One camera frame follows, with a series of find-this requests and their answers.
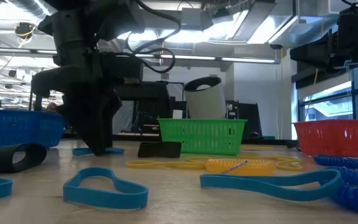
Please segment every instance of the glass window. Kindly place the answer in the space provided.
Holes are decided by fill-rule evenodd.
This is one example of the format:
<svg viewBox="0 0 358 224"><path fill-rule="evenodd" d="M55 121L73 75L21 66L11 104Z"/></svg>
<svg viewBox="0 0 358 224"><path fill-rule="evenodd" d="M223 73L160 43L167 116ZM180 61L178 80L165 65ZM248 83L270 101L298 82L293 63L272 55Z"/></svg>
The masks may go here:
<svg viewBox="0 0 358 224"><path fill-rule="evenodd" d="M305 105L305 121L353 118L353 104L350 96L312 104L309 111L308 107L309 105Z"/></svg>
<svg viewBox="0 0 358 224"><path fill-rule="evenodd" d="M311 99L314 100L314 99L318 99L318 98L325 97L325 96L332 96L332 95L335 95L338 93L343 93L346 91L349 91L349 94L350 94L351 90L352 90L352 82L348 81L348 82L342 83L340 85L334 86L332 88L329 88L327 90L323 90L319 93L313 94L311 96ZM307 96L303 99L304 102L307 102L309 100L310 100L310 96Z"/></svg>

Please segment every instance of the black cable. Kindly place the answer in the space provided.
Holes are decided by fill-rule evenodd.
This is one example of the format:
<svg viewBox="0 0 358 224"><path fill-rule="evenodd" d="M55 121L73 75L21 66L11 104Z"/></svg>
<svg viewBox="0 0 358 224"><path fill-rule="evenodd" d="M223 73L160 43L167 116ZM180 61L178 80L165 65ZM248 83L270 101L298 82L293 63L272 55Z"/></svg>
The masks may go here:
<svg viewBox="0 0 358 224"><path fill-rule="evenodd" d="M348 5L352 5L352 3L350 3L350 2L348 2L348 1L346 1L346 0L341 0L343 3L345 3L345 4L348 4Z"/></svg>
<svg viewBox="0 0 358 224"><path fill-rule="evenodd" d="M181 2L179 3L178 7L177 7L177 11L179 10L180 5L181 5L182 3L184 3L184 2L187 3L187 4L189 4L189 5L194 9L193 5L192 5L190 2L188 2L188 1L181 1Z"/></svg>
<svg viewBox="0 0 358 224"><path fill-rule="evenodd" d="M138 48L132 50L131 47L129 46L129 37L131 36L131 34L128 35L128 37L126 38L125 40L125 46L126 48L131 51L132 53L131 54L128 54L128 53L118 53L118 55L126 55L126 56L130 56L130 57L135 57L136 54L139 54L139 53L142 53L142 54L151 54L151 53L155 53L155 52L160 52L160 51L167 51L169 52L171 55L172 55L172 62L170 64L170 66L164 70L156 70L154 69L153 67L151 67L148 63L146 63L144 60L142 60L142 63L149 69L151 69L152 71L154 72L157 72L157 73L166 73L166 72L169 72L174 66L175 66L175 63L176 63L176 58L175 58L175 55L173 54L173 52L167 48L157 48L157 49L152 49L152 50L148 50L148 51L145 51L143 52L142 50L146 49L147 47L150 47L151 45L153 44L160 44L160 43L163 43L164 40L168 39L169 37L179 33L180 29L181 29L181 22L173 17L173 16L169 16L169 15L166 15L164 13L161 13L161 12L158 12L154 9L151 9L150 7L146 6L141 0L135 0L135 2L141 7L143 8L144 10L146 10L147 12L153 14L153 15L156 15L156 16L159 16L161 18L164 18L164 19L168 19L170 21L173 21L175 22L176 24L178 24L178 27L177 29L175 29L171 34L167 35L166 37L161 37L161 38L158 38L158 39L155 39L155 40L152 40L152 41L149 41L147 43L144 43L142 44L141 46L139 46Z"/></svg>
<svg viewBox="0 0 358 224"><path fill-rule="evenodd" d="M158 48L158 49L153 49L153 50L149 50L149 51L142 52L142 54L151 54L151 53L159 52L159 51L167 51L167 52L170 53L170 55L172 55L172 62L171 62L171 64L169 65L168 68L166 68L166 69L164 69L164 70L157 70L157 69L153 68L153 67L152 67L151 65L149 65L145 60L142 60L141 58L136 57L133 53L119 52L119 53L116 53L116 55L124 55L124 56L128 56L128 57L137 58L137 59L141 60L142 63L143 63L147 68L149 68L149 69L151 69L152 71L157 72L157 73L166 73L166 72L169 72L169 71L175 66L175 62L176 62L175 55L173 54L173 52L172 52L170 49Z"/></svg>

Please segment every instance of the green basket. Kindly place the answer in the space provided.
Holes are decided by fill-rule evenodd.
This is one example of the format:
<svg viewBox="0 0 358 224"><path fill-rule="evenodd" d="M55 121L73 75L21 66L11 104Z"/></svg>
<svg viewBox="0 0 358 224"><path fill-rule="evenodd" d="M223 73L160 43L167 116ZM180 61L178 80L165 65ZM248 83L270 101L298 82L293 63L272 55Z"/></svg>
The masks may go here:
<svg viewBox="0 0 358 224"><path fill-rule="evenodd" d="M159 119L162 141L181 142L182 153L237 155L243 119Z"/></svg>

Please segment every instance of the red basket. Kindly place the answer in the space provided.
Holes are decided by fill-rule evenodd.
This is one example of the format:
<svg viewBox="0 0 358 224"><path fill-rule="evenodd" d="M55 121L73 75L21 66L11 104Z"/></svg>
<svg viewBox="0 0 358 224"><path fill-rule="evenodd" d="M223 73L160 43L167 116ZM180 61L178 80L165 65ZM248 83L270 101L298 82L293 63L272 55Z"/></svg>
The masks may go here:
<svg viewBox="0 0 358 224"><path fill-rule="evenodd" d="M294 125L303 153L358 157L358 120L332 119Z"/></svg>

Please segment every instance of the white cylinder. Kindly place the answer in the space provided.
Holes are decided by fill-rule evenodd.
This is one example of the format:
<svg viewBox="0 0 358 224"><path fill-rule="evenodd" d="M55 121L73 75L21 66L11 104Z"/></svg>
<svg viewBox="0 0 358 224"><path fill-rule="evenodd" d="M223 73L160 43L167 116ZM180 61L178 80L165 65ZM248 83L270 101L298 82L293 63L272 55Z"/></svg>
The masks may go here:
<svg viewBox="0 0 358 224"><path fill-rule="evenodd" d="M190 118L224 119L226 101L219 77L198 78L184 87Z"/></svg>

